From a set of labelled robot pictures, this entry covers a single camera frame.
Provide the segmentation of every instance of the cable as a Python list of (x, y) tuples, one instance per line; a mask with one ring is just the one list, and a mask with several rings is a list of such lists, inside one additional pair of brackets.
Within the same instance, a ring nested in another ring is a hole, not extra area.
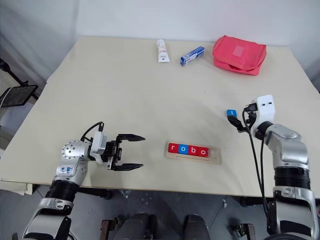
[(282, 233), (282, 234), (274, 234), (274, 235), (268, 236), (264, 240), (306, 240), (306, 239), (300, 236)]
[(263, 138), (261, 140), (261, 149), (260, 149), (260, 174), (261, 174), (261, 194), (262, 194), (262, 205), (263, 205), (263, 210), (265, 215), (268, 213), (268, 204), (265, 196), (265, 180), (264, 180), (264, 160), (263, 160), (263, 155), (264, 155), (264, 144), (265, 144), (265, 139)]
[(0, 108), (2, 107), (2, 104), (4, 103), (4, 100), (5, 100), (5, 98), (6, 98), (6, 96), (8, 95), (8, 93), (11, 91), (11, 89), (13, 89), (14, 87), (12, 86), (10, 89), (9, 89), (9, 91), (4, 95), (4, 97), (3, 97), (3, 99), (2, 99), (2, 101), (1, 101), (1, 103), (0, 103)]
[(249, 126), (246, 122), (246, 119), (245, 119), (245, 110), (242, 111), (242, 120), (244, 122), (244, 125), (245, 125), (245, 128), (249, 134), (249, 138), (250, 138), (250, 143), (251, 143), (251, 148), (252, 148), (252, 153), (253, 153), (253, 158), (254, 158), (254, 164), (255, 164), (255, 170), (256, 170), (256, 176), (258, 178), (258, 183), (259, 183), (259, 187), (260, 187), (260, 191), (261, 191), (261, 194), (262, 194), (262, 205), (263, 205), (263, 210), (264, 210), (264, 213), (265, 213), (265, 216), (267, 217), (267, 208), (266, 208), (266, 198), (264, 197), (264, 190), (262, 188), (262, 184), (261, 184), (261, 179), (260, 179), (260, 174), (259, 174), (259, 167), (258, 167), (258, 161), (257, 161), (257, 155), (256, 155), (256, 150), (255, 150), (255, 145), (254, 145), (254, 140), (252, 138), (252, 134), (251, 134), (251, 131), (249, 129)]
[(75, 240), (75, 238), (70, 233), (68, 234), (68, 238), (70, 238), (71, 240)]
[(90, 143), (92, 143), (92, 141), (89, 138), (87, 138), (86, 136), (84, 137), (84, 139), (89, 141)]
[(96, 124), (94, 124), (91, 127), (89, 127), (89, 129), (87, 131), (85, 131), (84, 134), (82, 135), (82, 137), (80, 138), (80, 141), (84, 142), (87, 133), (90, 132), (90, 130), (92, 130), (96, 126), (99, 126), (99, 131), (100, 131), (101, 127), (103, 129), (104, 123), (102, 121), (99, 121)]

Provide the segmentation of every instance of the blue cube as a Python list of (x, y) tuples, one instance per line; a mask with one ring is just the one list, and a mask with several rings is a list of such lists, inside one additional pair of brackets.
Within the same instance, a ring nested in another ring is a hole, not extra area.
[(184, 144), (179, 144), (178, 154), (188, 154), (189, 146)]
[(237, 117), (237, 111), (234, 110), (234, 109), (228, 109), (228, 110), (226, 111), (226, 115), (227, 115), (227, 116)]

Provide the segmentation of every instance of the table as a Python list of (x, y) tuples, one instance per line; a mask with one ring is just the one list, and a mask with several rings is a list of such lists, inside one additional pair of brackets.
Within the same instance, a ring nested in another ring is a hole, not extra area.
[[(51, 184), (61, 148), (98, 121), (114, 140), (119, 133), (143, 136), (123, 142), (129, 172), (90, 162), (83, 187), (260, 196), (247, 134), (229, 124), (226, 109), (242, 111), (272, 94), (275, 122), (302, 135), (310, 158), (311, 188), (320, 197), (320, 96), (288, 47), (267, 47), (258, 76), (213, 65), (212, 42), (165, 41), (170, 63), (157, 63), (155, 39), (82, 36), (48, 79), (35, 106), (0, 161), (0, 179)], [(204, 56), (185, 67), (180, 57), (198, 46)], [(221, 148), (221, 164), (165, 157), (167, 141)], [(260, 141), (254, 141), (260, 149)], [(266, 196), (272, 196), (272, 154), (264, 151)]]

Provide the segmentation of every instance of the small blue box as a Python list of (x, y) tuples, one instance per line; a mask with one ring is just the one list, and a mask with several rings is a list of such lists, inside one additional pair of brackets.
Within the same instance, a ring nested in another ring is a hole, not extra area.
[(228, 109), (228, 110), (226, 111), (226, 115), (227, 115), (227, 116), (237, 117), (237, 111), (234, 110), (234, 109)]
[(187, 65), (188, 63), (192, 62), (194, 59), (202, 56), (205, 52), (205, 48), (203, 46), (199, 46), (196, 49), (192, 50), (188, 54), (181, 57), (180, 64), (182, 66)]
[(179, 144), (178, 154), (188, 154), (189, 146), (184, 144)]

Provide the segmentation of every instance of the toothpaste tube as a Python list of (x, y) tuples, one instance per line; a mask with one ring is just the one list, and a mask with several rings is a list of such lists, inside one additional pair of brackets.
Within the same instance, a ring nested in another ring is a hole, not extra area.
[(205, 52), (205, 48), (203, 46), (199, 46), (195, 50), (192, 50), (188, 54), (182, 56), (180, 64), (182, 66), (185, 66), (188, 63), (190, 63), (191, 61), (193, 61), (194, 59), (196, 59), (197, 57), (202, 56), (204, 54), (204, 52)]
[(166, 49), (165, 41), (162, 39), (156, 41), (156, 48), (158, 49), (158, 63), (169, 63), (170, 59)]

